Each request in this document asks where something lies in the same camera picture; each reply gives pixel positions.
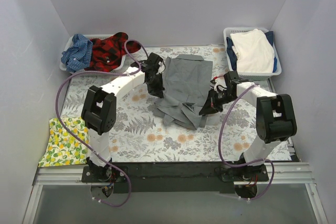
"lemon pattern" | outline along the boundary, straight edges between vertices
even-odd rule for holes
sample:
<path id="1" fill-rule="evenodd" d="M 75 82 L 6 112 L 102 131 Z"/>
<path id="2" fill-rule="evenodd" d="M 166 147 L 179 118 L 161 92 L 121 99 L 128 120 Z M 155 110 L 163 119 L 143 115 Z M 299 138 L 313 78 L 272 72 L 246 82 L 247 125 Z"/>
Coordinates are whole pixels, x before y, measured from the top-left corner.
<path id="1" fill-rule="evenodd" d="M 82 118 L 62 118 L 65 125 L 79 138 L 89 143 L 88 128 Z M 38 162 L 38 167 L 86 164 L 88 149 L 71 136 L 57 118 L 49 121 L 50 138 L 46 153 Z"/>

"navy blue cloth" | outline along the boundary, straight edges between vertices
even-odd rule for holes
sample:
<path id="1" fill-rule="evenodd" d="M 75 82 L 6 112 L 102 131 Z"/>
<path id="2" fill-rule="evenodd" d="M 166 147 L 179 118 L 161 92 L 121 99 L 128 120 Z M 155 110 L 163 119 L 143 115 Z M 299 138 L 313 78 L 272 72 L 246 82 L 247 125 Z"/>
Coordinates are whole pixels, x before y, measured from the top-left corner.
<path id="1" fill-rule="evenodd" d="M 69 72 L 88 68 L 92 56 L 92 42 L 82 34 L 75 34 L 72 42 L 74 45 L 62 52 L 61 62 Z"/>
<path id="2" fill-rule="evenodd" d="M 268 31 L 267 33 L 265 33 L 265 36 L 268 42 L 273 46 L 273 41 L 274 41 L 273 31 Z M 226 42 L 227 42 L 226 52 L 227 52 L 227 55 L 229 55 L 231 67 L 233 70 L 237 70 L 237 56 L 235 52 L 232 50 L 233 41 L 231 40 L 230 37 L 226 37 Z M 278 59 L 277 57 L 274 57 L 273 73 L 277 71 L 277 63 L 278 63 Z"/>

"white cloth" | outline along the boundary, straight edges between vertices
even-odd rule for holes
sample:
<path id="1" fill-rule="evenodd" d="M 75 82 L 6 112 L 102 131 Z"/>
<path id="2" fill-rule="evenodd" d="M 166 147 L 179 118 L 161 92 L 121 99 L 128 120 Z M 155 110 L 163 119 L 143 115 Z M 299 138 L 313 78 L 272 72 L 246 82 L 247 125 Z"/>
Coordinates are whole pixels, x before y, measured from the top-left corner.
<path id="1" fill-rule="evenodd" d="M 231 34 L 237 56 L 237 71 L 248 73 L 272 73 L 274 49 L 263 31 L 254 29 L 246 33 Z"/>

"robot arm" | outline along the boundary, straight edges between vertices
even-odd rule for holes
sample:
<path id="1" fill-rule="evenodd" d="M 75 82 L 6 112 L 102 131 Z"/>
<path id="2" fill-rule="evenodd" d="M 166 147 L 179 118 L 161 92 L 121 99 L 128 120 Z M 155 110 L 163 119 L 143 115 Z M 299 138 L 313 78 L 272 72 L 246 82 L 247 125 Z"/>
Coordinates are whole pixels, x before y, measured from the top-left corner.
<path id="1" fill-rule="evenodd" d="M 148 93 L 156 97 L 163 97 L 162 72 L 163 59 L 151 53 L 147 60 L 140 61 L 141 71 L 134 75 L 122 76 L 101 86 L 91 86 L 88 90 L 81 117 L 89 129 L 90 145 L 105 160 L 110 161 L 109 131 L 116 122 L 117 102 L 135 87 L 146 83 Z M 133 63 L 125 73 L 137 70 Z M 109 178 L 106 164 L 93 153 L 88 159 L 90 170 L 101 181 Z"/>
<path id="2" fill-rule="evenodd" d="M 237 71 L 224 75 L 226 88 L 211 89 L 200 115 L 223 111 L 223 104 L 234 101 L 250 86 L 248 80 L 240 79 Z M 287 94 L 275 94 L 260 87 L 250 89 L 243 99 L 257 109 L 257 136 L 249 149 L 244 152 L 239 163 L 248 163 L 257 159 L 266 159 L 271 151 L 281 142 L 296 134 L 297 125 L 292 101 Z M 251 164 L 262 165 L 263 162 Z"/>

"red and black plaid flannel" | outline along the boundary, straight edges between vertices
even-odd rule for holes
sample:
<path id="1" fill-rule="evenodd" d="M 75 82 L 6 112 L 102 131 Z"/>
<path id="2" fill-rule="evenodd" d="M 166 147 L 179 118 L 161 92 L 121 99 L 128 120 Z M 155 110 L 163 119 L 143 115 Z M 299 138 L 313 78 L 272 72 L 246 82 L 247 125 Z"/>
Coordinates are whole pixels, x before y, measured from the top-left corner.
<path id="1" fill-rule="evenodd" d="M 121 64 L 121 58 L 126 54 L 124 43 L 128 40 L 126 33 L 116 33 L 110 38 L 100 40 L 91 39 L 93 42 L 90 66 L 85 70 L 110 72 Z M 127 49 L 132 54 L 140 50 L 140 45 L 130 41 Z"/>

